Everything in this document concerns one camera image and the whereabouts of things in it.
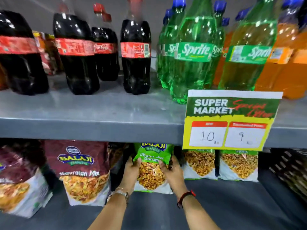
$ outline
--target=red bracelet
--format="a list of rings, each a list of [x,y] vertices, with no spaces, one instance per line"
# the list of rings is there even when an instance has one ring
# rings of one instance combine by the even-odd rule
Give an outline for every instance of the red bracelet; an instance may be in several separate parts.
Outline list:
[[[191,190],[191,191],[188,191],[186,193],[184,193],[181,198],[179,199],[178,203],[177,203],[177,207],[180,209],[182,208],[182,201],[185,197],[189,196],[189,195],[192,195],[192,196],[196,196],[196,194]]]

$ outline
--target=shelf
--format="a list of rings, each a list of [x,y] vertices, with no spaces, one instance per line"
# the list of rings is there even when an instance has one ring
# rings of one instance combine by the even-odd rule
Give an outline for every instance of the shelf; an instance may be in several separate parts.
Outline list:
[[[197,194],[198,201],[223,230],[299,229],[260,182],[201,179],[186,181],[186,185]],[[134,192],[122,229],[188,229],[184,212],[176,203],[174,195]],[[59,184],[46,207],[38,210],[31,219],[0,213],[0,225],[2,229],[16,230],[83,230],[101,210],[94,206],[69,206],[65,190]]]
[[[124,91],[122,76],[95,95],[73,95],[64,76],[36,96],[0,92],[0,137],[159,142],[180,145],[185,105],[172,102],[152,73],[148,94]],[[282,100],[265,147],[307,148],[307,98]]]

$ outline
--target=dark cola liquid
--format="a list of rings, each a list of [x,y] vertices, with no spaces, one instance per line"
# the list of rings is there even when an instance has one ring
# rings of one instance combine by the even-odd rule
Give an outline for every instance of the dark cola liquid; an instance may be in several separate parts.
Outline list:
[[[94,42],[115,43],[116,33],[109,28],[92,27]],[[95,54],[98,77],[102,81],[116,81],[119,72],[118,51],[111,54]]]
[[[93,40],[91,30],[85,21],[75,15],[53,16],[55,38]],[[66,73],[68,87],[73,94],[93,94],[99,90],[95,56],[60,55]]]
[[[151,33],[147,21],[137,23],[125,19],[122,22],[120,42],[151,43]],[[150,62],[149,58],[124,58],[124,88],[127,93],[134,95],[145,94],[150,89]]]
[[[6,10],[0,11],[0,35],[34,39],[24,17]],[[0,63],[7,74],[8,85],[12,91],[25,95],[48,92],[47,74],[39,53],[0,54]]]

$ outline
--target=person's left hand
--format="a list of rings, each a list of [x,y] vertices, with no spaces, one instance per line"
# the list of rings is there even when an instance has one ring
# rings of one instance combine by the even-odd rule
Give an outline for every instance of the person's left hand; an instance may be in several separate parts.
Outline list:
[[[132,158],[130,156],[128,158],[128,161],[126,162],[124,175],[122,177],[122,182],[120,183],[119,187],[123,188],[125,192],[128,192],[129,195],[131,195],[134,190],[134,185],[138,178],[141,161],[141,158],[138,158],[133,163]]]

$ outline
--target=hand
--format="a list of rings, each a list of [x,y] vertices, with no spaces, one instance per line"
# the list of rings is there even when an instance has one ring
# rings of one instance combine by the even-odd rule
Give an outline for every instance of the hand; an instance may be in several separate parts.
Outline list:
[[[179,200],[184,193],[188,192],[188,189],[183,178],[183,171],[174,155],[172,156],[172,161],[173,165],[171,170],[168,170],[162,161],[159,161],[159,165],[162,172],[165,174],[167,182]]]
[[[124,175],[122,177],[122,182],[120,183],[119,187],[123,188],[125,192],[128,192],[129,195],[131,195],[134,190],[134,185],[138,178],[141,161],[141,158],[138,158],[133,163],[132,158],[130,156],[128,158],[128,161],[126,162]]]

